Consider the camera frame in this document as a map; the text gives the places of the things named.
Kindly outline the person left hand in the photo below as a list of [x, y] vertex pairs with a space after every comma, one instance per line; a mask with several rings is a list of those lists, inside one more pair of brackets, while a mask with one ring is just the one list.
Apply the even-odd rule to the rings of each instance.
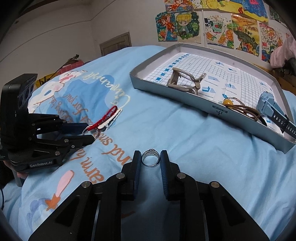
[[14, 175], [17, 176], [18, 178], [26, 179], [26, 178], [28, 177], [28, 173], [20, 173], [20, 172], [17, 172], [17, 171], [13, 168], [13, 166], [11, 165], [11, 163], [10, 163], [9, 161], [4, 161], [4, 164], [5, 164], [8, 168], [10, 168], [10, 169], [13, 171]]

